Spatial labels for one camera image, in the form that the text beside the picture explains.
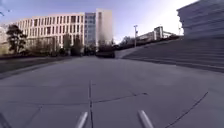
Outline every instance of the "stair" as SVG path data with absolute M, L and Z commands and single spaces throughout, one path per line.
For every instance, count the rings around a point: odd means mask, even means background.
M 140 49 L 124 59 L 224 73 L 224 39 L 179 40 Z

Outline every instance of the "lamp post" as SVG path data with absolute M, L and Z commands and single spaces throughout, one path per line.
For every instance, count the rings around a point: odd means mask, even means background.
M 137 33 L 138 33 L 137 27 L 138 27 L 138 25 L 135 25 L 134 27 L 135 27 L 135 47 L 136 47 L 136 45 L 137 45 Z

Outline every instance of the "sky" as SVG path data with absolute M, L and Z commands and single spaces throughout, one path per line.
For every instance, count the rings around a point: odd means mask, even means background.
M 0 23 L 16 21 L 32 16 L 47 16 L 55 13 L 95 12 L 96 8 L 112 10 L 114 40 L 120 42 L 124 36 L 134 36 L 134 25 L 138 34 L 153 31 L 163 26 L 165 31 L 179 34 L 177 9 L 196 0 L 0 0 Z

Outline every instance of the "white building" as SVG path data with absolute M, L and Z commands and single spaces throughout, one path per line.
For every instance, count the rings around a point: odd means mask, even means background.
M 159 26 L 155 28 L 154 31 L 141 35 L 138 38 L 144 41 L 152 41 L 152 40 L 160 40 L 160 39 L 168 38 L 171 35 L 176 35 L 176 34 L 163 31 L 163 27 Z
M 106 43 L 113 39 L 112 12 L 97 9 L 95 13 L 69 13 L 36 16 L 13 24 L 23 30 L 28 39 L 54 37 L 62 47 L 63 36 L 69 34 L 72 44 L 78 35 L 84 45 L 98 46 L 99 40 Z
M 185 37 L 224 36 L 224 0 L 200 0 L 178 13 Z

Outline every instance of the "concrete pavement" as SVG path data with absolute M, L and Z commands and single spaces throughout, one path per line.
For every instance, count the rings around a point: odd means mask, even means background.
M 0 113 L 12 128 L 224 126 L 224 74 L 120 59 L 80 58 L 0 80 Z M 0 128 L 4 120 L 0 118 Z

